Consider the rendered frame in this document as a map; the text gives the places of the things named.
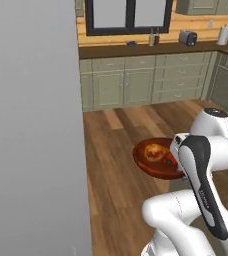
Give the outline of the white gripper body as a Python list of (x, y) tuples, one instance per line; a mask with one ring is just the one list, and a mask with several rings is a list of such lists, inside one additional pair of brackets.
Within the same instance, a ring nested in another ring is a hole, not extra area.
[(183, 146), (183, 141), (189, 136), (189, 133), (178, 133), (174, 136), (170, 145), (170, 152), (179, 166), (183, 166), (188, 158), (189, 149)]

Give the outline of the red bell pepper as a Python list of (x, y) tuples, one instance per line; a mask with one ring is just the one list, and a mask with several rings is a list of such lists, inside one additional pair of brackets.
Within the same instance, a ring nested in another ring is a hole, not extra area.
[(171, 152), (168, 152), (162, 159), (163, 163), (167, 166), (176, 166), (177, 162)]

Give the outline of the golden chicken drumstick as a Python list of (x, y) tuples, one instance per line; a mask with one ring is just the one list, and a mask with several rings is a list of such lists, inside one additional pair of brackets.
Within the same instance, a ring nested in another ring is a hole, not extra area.
[(149, 144), (144, 149), (144, 156), (150, 162), (160, 161), (167, 153), (169, 149), (159, 144)]

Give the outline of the brown-red bowl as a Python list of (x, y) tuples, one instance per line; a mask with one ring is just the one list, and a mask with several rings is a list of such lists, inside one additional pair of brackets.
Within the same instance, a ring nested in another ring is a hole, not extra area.
[(150, 162), (144, 156), (144, 149), (149, 144), (159, 144), (169, 149), (172, 139), (164, 137), (155, 137), (139, 142), (133, 149), (133, 158), (136, 164), (148, 175), (164, 180), (180, 179), (185, 176), (176, 166), (167, 166), (163, 163), (162, 158), (158, 162)]

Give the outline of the grey fridge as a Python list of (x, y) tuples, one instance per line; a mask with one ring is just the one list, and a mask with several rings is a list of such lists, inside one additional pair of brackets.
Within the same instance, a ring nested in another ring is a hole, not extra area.
[(0, 256), (92, 256), (74, 0), (0, 0)]

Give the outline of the long green base cupboard run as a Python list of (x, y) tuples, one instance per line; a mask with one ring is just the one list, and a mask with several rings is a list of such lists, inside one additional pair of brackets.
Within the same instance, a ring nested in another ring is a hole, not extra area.
[(208, 89), (212, 52), (84, 59), (85, 111), (198, 99)]

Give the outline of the grey toaster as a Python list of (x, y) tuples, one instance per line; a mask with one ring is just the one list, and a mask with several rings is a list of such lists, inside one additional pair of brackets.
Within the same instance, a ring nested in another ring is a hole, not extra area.
[(179, 42), (186, 46), (194, 46), (197, 42), (197, 33), (190, 30), (181, 30)]

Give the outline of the black-framed window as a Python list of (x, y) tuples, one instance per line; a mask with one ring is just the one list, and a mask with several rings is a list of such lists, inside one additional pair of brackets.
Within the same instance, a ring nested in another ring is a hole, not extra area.
[(87, 36), (168, 33), (173, 0), (85, 0)]

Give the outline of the wide green wall cupboard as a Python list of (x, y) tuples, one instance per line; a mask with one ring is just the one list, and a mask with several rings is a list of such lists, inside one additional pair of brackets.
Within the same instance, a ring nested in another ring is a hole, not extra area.
[(176, 0), (176, 12), (183, 15), (228, 15), (228, 0)]

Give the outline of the narrow green wall cupboard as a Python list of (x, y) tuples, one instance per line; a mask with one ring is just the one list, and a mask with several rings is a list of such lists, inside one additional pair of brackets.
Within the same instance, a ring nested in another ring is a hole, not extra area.
[(77, 17), (83, 17), (85, 13), (84, 0), (75, 0), (75, 12)]

